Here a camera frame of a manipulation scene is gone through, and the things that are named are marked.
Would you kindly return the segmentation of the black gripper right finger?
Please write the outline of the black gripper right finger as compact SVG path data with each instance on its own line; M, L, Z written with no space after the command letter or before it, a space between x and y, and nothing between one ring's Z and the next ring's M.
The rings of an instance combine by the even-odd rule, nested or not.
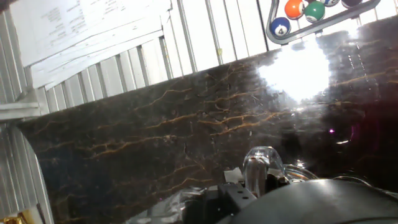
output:
M284 177L283 173L280 170L268 170L266 179L266 190L275 190L288 184L289 181Z

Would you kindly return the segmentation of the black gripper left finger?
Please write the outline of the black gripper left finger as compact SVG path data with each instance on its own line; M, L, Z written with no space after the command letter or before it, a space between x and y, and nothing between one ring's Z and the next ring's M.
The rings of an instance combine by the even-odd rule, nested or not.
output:
M243 186L240 168L224 172L225 183L205 189L185 209L186 224L229 223L242 209L257 199Z

